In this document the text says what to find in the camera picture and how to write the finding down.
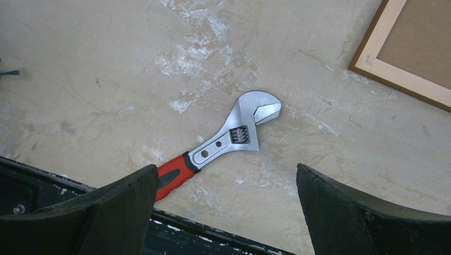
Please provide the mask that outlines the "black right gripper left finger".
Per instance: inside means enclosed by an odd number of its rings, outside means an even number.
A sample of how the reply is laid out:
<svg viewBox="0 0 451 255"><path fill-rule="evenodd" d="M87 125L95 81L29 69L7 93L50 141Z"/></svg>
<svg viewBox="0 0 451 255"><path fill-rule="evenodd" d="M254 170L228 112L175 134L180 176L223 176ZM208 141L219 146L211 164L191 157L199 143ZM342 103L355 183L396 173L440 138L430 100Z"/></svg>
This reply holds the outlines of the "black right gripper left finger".
<svg viewBox="0 0 451 255"><path fill-rule="evenodd" d="M159 177L145 166L32 213L1 217L1 254L140 254Z"/></svg>

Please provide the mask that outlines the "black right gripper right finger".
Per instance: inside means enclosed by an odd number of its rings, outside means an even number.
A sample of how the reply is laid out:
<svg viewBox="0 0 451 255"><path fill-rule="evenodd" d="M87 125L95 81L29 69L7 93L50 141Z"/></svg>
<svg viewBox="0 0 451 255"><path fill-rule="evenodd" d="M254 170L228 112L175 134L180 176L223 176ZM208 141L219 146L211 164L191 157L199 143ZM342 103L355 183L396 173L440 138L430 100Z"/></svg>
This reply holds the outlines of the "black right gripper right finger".
<svg viewBox="0 0 451 255"><path fill-rule="evenodd" d="M450 217L404 207L298 164L296 184L316 254L450 254Z"/></svg>

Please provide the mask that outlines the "wooden picture frame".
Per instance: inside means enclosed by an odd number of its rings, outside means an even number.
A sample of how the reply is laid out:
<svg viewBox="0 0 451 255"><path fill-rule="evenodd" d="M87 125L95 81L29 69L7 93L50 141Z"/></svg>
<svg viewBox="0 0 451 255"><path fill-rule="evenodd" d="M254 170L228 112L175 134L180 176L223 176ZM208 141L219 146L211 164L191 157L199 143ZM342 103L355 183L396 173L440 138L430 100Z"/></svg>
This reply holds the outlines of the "wooden picture frame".
<svg viewBox="0 0 451 255"><path fill-rule="evenodd" d="M382 1L349 70L450 111L450 1Z"/></svg>

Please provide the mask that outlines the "yellow handled screwdriver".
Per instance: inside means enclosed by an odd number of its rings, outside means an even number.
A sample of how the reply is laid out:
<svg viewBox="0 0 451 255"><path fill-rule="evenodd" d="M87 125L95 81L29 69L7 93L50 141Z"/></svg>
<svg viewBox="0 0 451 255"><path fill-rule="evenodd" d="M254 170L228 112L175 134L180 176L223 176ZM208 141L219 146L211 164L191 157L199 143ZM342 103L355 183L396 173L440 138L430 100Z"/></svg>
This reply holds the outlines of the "yellow handled screwdriver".
<svg viewBox="0 0 451 255"><path fill-rule="evenodd" d="M19 70L0 72L0 77L8 76L8 75L20 75Z"/></svg>

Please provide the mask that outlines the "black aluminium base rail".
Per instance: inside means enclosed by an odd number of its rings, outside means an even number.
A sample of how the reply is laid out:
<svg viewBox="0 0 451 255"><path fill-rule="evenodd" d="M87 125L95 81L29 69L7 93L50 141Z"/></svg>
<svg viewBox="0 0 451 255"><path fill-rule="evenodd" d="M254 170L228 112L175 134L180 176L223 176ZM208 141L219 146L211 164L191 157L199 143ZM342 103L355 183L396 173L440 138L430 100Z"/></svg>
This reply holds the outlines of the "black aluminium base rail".
<svg viewBox="0 0 451 255"><path fill-rule="evenodd" d="M31 213L93 187L1 157L1 215ZM287 251L154 209L142 254L287 254Z"/></svg>

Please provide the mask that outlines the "red handled adjustable wrench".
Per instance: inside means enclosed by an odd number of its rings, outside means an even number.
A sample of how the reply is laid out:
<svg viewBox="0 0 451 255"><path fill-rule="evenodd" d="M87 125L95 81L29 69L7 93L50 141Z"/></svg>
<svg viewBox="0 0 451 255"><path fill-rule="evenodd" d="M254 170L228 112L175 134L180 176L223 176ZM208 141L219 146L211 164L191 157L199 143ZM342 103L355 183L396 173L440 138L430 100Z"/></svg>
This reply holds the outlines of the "red handled adjustable wrench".
<svg viewBox="0 0 451 255"><path fill-rule="evenodd" d="M259 151L256 127L277 118L281 101L273 94L251 90L238 97L223 126L191 151L158 167L156 201L167 197L216 158L232 151Z"/></svg>

